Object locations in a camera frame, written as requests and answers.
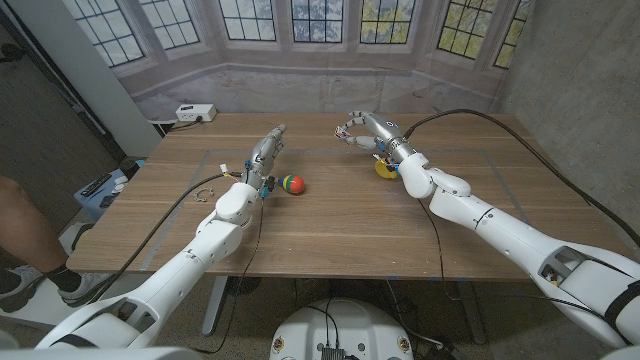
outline person's foot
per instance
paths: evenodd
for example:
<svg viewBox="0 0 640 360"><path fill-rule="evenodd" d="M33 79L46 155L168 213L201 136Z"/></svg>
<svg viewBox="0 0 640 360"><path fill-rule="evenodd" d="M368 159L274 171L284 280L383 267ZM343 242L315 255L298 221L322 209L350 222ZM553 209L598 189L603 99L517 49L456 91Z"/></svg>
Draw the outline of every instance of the person's foot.
<svg viewBox="0 0 640 360"><path fill-rule="evenodd" d="M21 281L20 285L11 292L0 294L0 309L12 313L27 305L29 299L36 293L38 284L44 280L44 275L30 265L20 266L9 271L20 275Z"/></svg>
<svg viewBox="0 0 640 360"><path fill-rule="evenodd" d="M82 277L82 281L75 291L69 292L58 289L58 294L60 294L62 301L70 307L78 307L86 304L113 275L81 273L80 276Z"/></svg>

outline table surface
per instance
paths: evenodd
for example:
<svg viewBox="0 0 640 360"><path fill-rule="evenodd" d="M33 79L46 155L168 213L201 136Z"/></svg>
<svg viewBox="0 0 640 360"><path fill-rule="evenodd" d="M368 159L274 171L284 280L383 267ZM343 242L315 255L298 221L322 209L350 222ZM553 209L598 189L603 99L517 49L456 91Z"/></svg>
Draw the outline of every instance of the table surface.
<svg viewBox="0 0 640 360"><path fill-rule="evenodd" d="M406 130L425 115L387 116ZM516 118L496 118L545 154ZM284 123L286 146L272 175L300 175L306 190L295 196L276 188L265 199L262 238L247 276L439 278L436 234L418 201L409 197L401 179L385 180L375 173L371 153L335 139L335 127L349 119L346 114L218 114L212 123L170 133L78 244L69 268L118 270L189 186L220 173L222 163L242 171L256 142ZM366 130L352 133L366 135ZM465 179L474 195L540 231L631 256L594 208L494 124L473 115L450 115L423 125L410 141L431 166ZM155 271L178 253L234 181L225 177L205 185L215 192L205 203L188 196L128 272ZM208 272L242 273L256 245L260 206L251 212L254 221L240 247ZM447 279L527 279L472 231L433 218Z"/></svg>

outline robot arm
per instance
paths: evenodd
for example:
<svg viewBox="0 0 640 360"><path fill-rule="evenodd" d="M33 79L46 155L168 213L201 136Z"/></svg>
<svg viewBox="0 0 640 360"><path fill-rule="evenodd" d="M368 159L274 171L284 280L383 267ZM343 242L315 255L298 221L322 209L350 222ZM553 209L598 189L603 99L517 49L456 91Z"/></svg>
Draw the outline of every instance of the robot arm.
<svg viewBox="0 0 640 360"><path fill-rule="evenodd" d="M554 302L593 336L614 347L640 344L640 264L537 231L473 196L463 179L429 168L427 158L409 145L395 123L376 114L354 114L351 122L377 135L374 142L389 156L409 195L422 199L433 194L429 208L434 214L474 231L526 272L545 295L599 314ZM343 134L336 131L337 137L354 143L346 130Z"/></svg>
<svg viewBox="0 0 640 360"><path fill-rule="evenodd" d="M180 253L135 290L98 301L76 311L38 344L44 348L141 348L157 338L175 310L204 272L233 253L249 226L250 206L266 197L266 179L284 146L280 125L262 139L247 161L243 182L237 182L216 202L216 210L198 226L195 238Z"/></svg>

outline power strip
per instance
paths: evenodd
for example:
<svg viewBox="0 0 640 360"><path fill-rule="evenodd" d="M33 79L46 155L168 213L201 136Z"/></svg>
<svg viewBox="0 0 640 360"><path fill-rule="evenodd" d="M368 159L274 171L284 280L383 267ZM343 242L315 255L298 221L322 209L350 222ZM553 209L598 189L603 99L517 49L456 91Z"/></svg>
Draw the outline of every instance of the power strip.
<svg viewBox="0 0 640 360"><path fill-rule="evenodd" d="M213 121L217 111L213 104L184 104L176 110L178 121L196 121L198 116L202 116L202 121Z"/></svg>

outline yellow object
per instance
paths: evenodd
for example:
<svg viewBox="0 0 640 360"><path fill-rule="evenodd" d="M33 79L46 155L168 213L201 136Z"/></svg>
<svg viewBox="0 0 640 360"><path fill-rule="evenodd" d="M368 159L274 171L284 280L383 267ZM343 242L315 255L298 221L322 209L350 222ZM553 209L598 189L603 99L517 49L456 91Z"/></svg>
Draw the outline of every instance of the yellow object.
<svg viewBox="0 0 640 360"><path fill-rule="evenodd" d="M382 160L376 161L376 172L384 179L395 179L398 177L398 173L395 170L389 171L389 169L387 169L387 163Z"/></svg>

